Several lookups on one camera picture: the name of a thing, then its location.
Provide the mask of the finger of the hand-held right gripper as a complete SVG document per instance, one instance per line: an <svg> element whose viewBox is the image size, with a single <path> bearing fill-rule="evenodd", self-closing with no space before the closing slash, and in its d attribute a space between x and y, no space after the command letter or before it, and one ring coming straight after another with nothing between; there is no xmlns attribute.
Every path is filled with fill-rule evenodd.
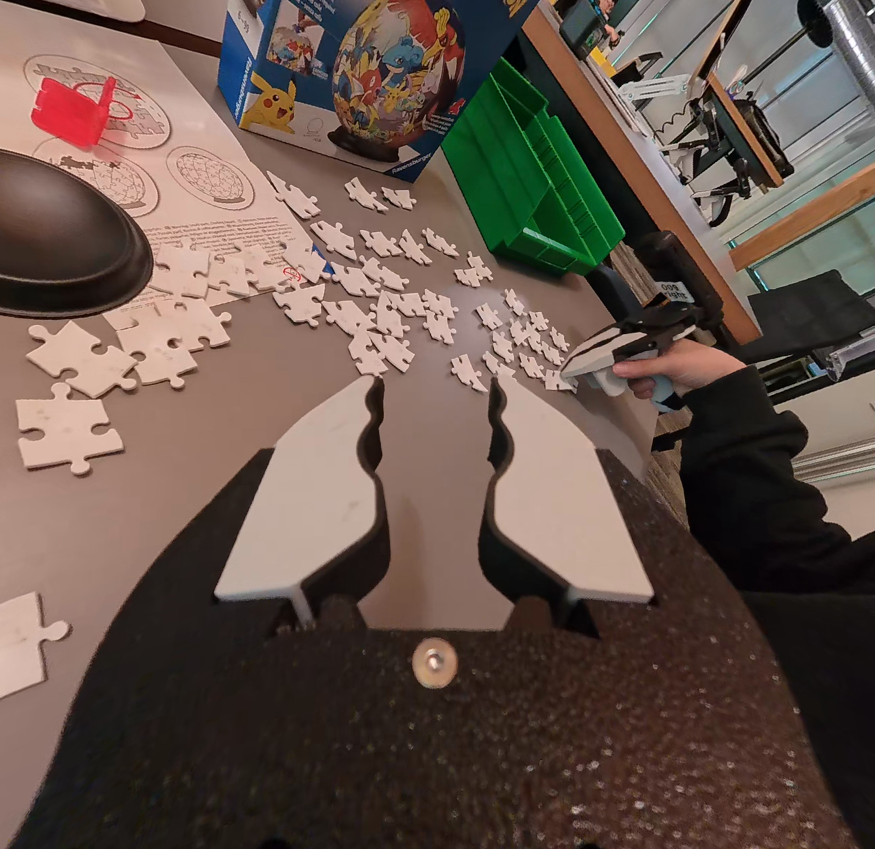
<svg viewBox="0 0 875 849"><path fill-rule="evenodd" d="M611 371L618 362L656 355L685 334L684 314L637 314L618 321L571 351L567 374Z"/></svg>
<svg viewBox="0 0 875 849"><path fill-rule="evenodd" d="M657 354L656 347L644 347L634 351L632 343L603 343L587 347L580 345L569 354L560 373L567 382L577 379L605 393L626 393L629 392L628 380L613 373L616 362L652 359Z"/></svg>

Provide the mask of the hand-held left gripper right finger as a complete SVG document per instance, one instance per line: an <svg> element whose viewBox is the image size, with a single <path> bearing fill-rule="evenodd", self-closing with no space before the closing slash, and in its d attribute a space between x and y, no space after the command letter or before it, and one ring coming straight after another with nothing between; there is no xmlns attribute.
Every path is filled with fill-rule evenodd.
<svg viewBox="0 0 875 849"><path fill-rule="evenodd" d="M488 395L494 473L479 529L483 575L554 621L589 601L649 604L654 588L584 431L509 375Z"/></svg>

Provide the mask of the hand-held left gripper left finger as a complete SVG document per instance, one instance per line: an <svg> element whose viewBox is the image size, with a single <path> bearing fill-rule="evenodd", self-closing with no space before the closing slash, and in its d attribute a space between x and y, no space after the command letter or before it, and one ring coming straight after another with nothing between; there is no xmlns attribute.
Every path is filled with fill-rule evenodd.
<svg viewBox="0 0 875 849"><path fill-rule="evenodd" d="M358 607L383 580L384 395L379 375L361 376L278 439L213 590L218 601L286 601L311 624L328 601Z"/></svg>

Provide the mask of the scatter of white puzzle pieces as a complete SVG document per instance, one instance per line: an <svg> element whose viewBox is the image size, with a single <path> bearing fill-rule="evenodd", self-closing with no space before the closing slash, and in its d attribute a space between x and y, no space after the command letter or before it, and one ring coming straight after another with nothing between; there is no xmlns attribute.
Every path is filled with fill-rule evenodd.
<svg viewBox="0 0 875 849"><path fill-rule="evenodd" d="M204 340L213 348L228 344L228 311L218 315L200 297L168 296L162 306L152 317L145 308L133 311L127 327L119 331L124 347L107 346L101 353L93 351L101 341L79 326L81 318L69 318L56 332L41 323L30 327L39 347L29 359L56 381L51 396L16 401L19 430L38 433L18 441L26 469L67 465L74 475L89 475L92 459L125 450L123 439L110 426L104 395L115 388L128 392L154 383L180 390L185 375L198 368L192 349L202 351ZM354 338L364 344L353 344L349 350L363 376L381 376L386 370L381 347L389 349L388 338L366 330L367 325L354 329ZM368 347L367 340L376 340L376 346Z"/></svg>

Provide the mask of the person's right forearm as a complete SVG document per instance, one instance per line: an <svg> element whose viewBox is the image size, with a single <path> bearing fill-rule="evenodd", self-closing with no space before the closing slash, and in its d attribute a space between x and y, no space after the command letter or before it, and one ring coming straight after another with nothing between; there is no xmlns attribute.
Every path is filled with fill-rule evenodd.
<svg viewBox="0 0 875 849"><path fill-rule="evenodd" d="M744 592L874 592L873 533L852 539L826 521L793 460L808 432L773 407L751 367L692 391L680 477L690 532Z"/></svg>

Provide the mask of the blue puzzle box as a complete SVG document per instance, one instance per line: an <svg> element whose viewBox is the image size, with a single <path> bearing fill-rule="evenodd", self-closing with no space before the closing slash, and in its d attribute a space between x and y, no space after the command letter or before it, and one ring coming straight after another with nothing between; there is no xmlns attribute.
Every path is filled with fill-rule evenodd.
<svg viewBox="0 0 875 849"><path fill-rule="evenodd" d="M237 126L414 182L540 0L228 0Z"/></svg>

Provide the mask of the person's right hand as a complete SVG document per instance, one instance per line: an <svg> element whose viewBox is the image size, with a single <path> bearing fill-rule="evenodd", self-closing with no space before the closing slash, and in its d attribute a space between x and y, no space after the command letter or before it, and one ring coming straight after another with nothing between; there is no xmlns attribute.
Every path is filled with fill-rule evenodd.
<svg viewBox="0 0 875 849"><path fill-rule="evenodd" d="M745 368L743 362L716 347L681 339L652 358L617 362L612 372L628 382L637 398L648 400L654 398L659 376L674 384L673 392L684 395Z"/></svg>

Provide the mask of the green plastic bin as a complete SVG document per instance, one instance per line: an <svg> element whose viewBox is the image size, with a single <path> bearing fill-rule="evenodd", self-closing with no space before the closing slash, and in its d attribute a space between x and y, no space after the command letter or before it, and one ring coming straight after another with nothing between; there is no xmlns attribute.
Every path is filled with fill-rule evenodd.
<svg viewBox="0 0 875 849"><path fill-rule="evenodd" d="M585 276L625 231L549 102L501 58L443 140L488 250Z"/></svg>

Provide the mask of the person's black hoodie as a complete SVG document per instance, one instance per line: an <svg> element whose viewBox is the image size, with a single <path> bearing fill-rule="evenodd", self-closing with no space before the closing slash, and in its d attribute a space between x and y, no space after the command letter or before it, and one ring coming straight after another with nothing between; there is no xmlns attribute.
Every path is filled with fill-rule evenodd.
<svg viewBox="0 0 875 849"><path fill-rule="evenodd" d="M874 846L873 534L863 576L834 592L745 592L777 655L815 755L861 847Z"/></svg>

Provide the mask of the black round stand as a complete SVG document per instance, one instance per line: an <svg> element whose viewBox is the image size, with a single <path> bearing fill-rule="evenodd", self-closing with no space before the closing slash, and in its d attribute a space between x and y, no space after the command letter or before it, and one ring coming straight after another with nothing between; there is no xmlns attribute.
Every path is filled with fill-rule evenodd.
<svg viewBox="0 0 875 849"><path fill-rule="evenodd" d="M125 210L77 176L1 151L1 314L86 318L133 300L154 257Z"/></svg>

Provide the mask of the white folded leaflet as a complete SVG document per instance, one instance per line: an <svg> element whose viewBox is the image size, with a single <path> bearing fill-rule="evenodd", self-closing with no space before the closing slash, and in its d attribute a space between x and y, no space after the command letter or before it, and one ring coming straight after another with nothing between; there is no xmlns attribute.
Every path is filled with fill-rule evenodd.
<svg viewBox="0 0 875 849"><path fill-rule="evenodd" d="M31 119L45 84L98 103L111 79L98 143L77 147ZM137 223L156 264L137 303L161 293L217 305L325 277L327 264L272 185L277 176L248 159L160 45L114 32L8 31L2 148L93 187Z"/></svg>

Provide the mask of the red plastic clip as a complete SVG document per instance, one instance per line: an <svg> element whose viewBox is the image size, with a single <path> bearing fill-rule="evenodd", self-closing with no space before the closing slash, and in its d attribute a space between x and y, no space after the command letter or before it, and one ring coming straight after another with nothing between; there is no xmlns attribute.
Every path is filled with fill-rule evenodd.
<svg viewBox="0 0 875 849"><path fill-rule="evenodd" d="M116 78L108 77L100 98L94 101L56 79L44 78L31 110L31 123L76 148L89 150L100 142L106 129L116 85Z"/></svg>

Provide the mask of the silver ventilation duct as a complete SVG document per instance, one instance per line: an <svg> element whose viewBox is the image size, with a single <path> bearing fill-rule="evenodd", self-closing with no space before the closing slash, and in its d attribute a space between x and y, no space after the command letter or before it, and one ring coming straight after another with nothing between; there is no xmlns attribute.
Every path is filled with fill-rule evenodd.
<svg viewBox="0 0 875 849"><path fill-rule="evenodd" d="M874 0L815 0L833 32L833 45L874 110Z"/></svg>

